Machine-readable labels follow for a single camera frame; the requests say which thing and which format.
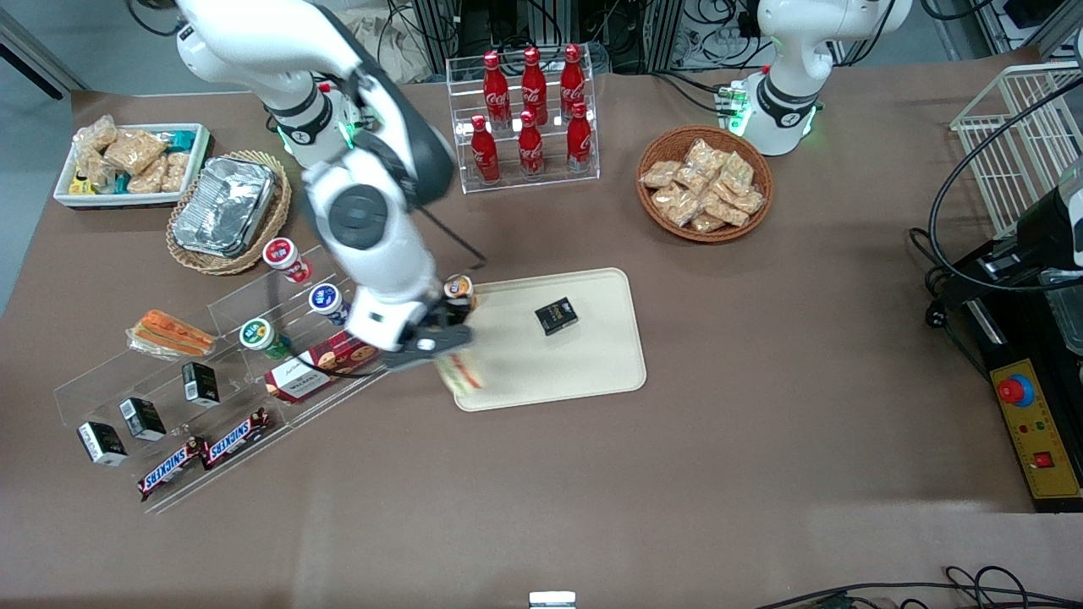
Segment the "tabletop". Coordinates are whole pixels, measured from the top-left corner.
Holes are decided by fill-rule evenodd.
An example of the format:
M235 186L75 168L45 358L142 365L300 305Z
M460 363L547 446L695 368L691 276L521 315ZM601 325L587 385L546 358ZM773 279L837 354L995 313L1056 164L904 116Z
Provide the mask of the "tabletop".
M650 77L601 77L600 180L456 184L431 209L488 256L478 282L622 269L642 389L466 413L431 366L407 371L160 516L87 463L52 390L121 351L148 309L193 312L259 271L182 268L165 209L50 202L0 319L0 607L466 609L537 589L751 607L993 562L1083 595L1083 516L1030 513L987 383L923 324L926 264L905 243L962 157L948 122L1014 61L837 70L812 133L770 159L770 216L718 246L653 224L635 190L652 139L710 117ZM407 93L447 131L441 86ZM77 125L196 121L216 153L288 160L248 94L74 103ZM982 215L963 180L953 255L986 238ZM442 272L470 262L418 224ZM296 213L285 232L315 244Z

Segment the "coca-cola bottle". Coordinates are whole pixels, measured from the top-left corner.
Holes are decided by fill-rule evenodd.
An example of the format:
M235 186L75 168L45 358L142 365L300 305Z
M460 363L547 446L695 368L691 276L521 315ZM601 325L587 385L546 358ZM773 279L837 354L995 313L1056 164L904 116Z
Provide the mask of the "coca-cola bottle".
M560 116L564 125L572 119L572 104L583 101L583 67L579 46L564 47L564 72L560 73Z
M542 157L542 133L534 125L534 113L524 109L519 117L523 120L523 130L519 132L519 165L522 166L523 178L537 180L545 171L545 158Z
M587 104L572 104L572 121L567 124L567 169L585 173L590 169L590 124L587 122Z
M474 127L474 134L470 138L474 163L478 164L478 172L481 173L482 183L491 186L500 181L500 161L496 158L496 140L485 129L484 116L475 114L470 122Z
M542 53L535 47L523 51L526 69L523 70L523 107L534 113L534 121L545 125L549 120L549 109L546 107L545 75L538 67Z
M500 72L500 55L496 51L485 53L485 80L481 90L485 94L485 107L493 131L511 129L511 100L508 99L508 79Z

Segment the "red box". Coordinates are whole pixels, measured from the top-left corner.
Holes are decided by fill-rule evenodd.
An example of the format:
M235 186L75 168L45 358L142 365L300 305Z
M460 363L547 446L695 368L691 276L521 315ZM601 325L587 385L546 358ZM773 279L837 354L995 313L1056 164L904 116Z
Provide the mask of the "red box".
M313 370L312 366L349 374L371 363L379 355L380 350L376 347L345 332L340 332L301 353L300 358L286 360L264 374L263 380L266 383L268 393L285 402L296 404L339 378L319 372L319 370Z

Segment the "woven basket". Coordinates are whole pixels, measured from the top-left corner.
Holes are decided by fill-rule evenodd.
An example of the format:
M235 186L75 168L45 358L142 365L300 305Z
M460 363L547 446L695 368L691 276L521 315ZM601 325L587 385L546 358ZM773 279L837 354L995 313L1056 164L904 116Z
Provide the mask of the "woven basket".
M662 216L654 206L654 202L651 200L653 191L639 181L639 177L660 160L683 161L684 155L692 147L692 142L697 138L702 138L704 142L710 144L715 150L726 152L736 151L755 170L753 184L764 195L764 206L749 218L748 223L744 226L726 225L709 233L700 233L691 229L677 226ZM752 144L733 133L720 127L710 127L707 125L686 125L684 127L678 127L673 131L666 131L651 142L647 146L647 150L643 151L643 156L639 159L639 170L636 172L636 190L639 192L639 200L643 204L643 209L647 210L647 213L651 218L654 218L654 221L658 225L675 235L700 243L721 243L734 239L755 229L764 221L764 217L771 209L771 200L774 198L774 181L771 179L771 168L768 167L764 155L759 154L759 151Z
M255 151L229 153L224 156L265 165L275 172L277 180L275 180L274 195L272 195L261 225L257 230L256 239L252 241L248 250L237 258L222 258L210 254L190 251L177 245L177 242L173 241L173 223L177 222L177 216L184 209L184 206L192 200L192 195L196 192L196 186L199 185L199 179L192 182L188 190L181 196L181 200L178 202L173 212L169 216L169 224L166 226L166 245L169 247L169 254L178 262L208 275L235 275L256 264L263 257L263 246L273 239L282 230L283 224L286 223L286 217L289 215L289 202L292 197L289 179L286 178L286 169L275 157Z

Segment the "red button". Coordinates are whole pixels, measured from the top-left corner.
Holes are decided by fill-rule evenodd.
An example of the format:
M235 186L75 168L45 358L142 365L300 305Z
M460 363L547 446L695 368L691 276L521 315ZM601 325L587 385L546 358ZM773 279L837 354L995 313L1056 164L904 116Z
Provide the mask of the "red button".
M1022 383L1014 378L1005 378L996 386L996 392L1001 396L1001 399L1009 404L1017 404L1026 398L1027 392L1022 387Z

